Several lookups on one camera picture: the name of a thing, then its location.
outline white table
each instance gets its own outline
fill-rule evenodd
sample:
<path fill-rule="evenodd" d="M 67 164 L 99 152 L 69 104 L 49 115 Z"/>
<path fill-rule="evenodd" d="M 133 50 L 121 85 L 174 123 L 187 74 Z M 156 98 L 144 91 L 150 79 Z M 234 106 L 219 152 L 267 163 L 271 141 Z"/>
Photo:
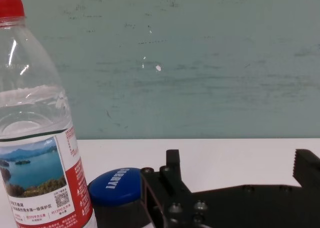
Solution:
<path fill-rule="evenodd" d="M 153 167 L 166 163 L 166 150 L 179 149 L 181 172 L 192 192 L 241 184 L 298 185 L 292 177 L 295 149 L 320 157 L 320 139 L 211 140 L 79 140 L 87 182 L 122 167 Z M 3 185 L 0 226 L 16 227 Z"/>

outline clear plastic bottle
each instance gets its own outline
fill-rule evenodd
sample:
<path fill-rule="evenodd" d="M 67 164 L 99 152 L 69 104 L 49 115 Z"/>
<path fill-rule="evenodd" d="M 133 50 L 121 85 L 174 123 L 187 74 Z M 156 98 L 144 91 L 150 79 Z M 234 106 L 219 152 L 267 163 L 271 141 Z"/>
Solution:
<path fill-rule="evenodd" d="M 96 228 L 65 90 L 21 0 L 0 0 L 0 170 L 18 226 Z"/>

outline blue lake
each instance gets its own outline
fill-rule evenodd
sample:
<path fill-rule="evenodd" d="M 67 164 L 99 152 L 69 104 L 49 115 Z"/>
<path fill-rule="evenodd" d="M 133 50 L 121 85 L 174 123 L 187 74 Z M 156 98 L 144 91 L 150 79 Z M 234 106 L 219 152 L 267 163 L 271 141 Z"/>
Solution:
<path fill-rule="evenodd" d="M 8 162 L 10 166 L 4 167 L 11 173 L 11 179 L 8 183 L 17 184 L 27 189 L 50 179 L 59 179 L 64 174 L 57 152 L 46 153 L 25 160 L 30 160 L 31 163 L 16 165 L 15 162 Z"/>

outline red bottle cap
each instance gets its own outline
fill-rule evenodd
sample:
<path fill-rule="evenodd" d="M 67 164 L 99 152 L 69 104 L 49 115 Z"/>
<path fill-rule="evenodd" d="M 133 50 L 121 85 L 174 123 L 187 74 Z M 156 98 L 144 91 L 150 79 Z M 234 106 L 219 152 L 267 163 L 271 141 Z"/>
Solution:
<path fill-rule="evenodd" d="M 21 0 L 0 0 L 0 19 L 24 16 L 24 5 Z"/>

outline green wall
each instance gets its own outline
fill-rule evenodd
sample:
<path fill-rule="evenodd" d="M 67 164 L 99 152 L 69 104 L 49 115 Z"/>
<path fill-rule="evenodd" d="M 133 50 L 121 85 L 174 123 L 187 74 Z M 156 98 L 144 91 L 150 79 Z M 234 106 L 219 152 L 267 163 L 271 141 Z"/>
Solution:
<path fill-rule="evenodd" d="M 319 137 L 319 0 L 23 2 L 80 139 Z"/>

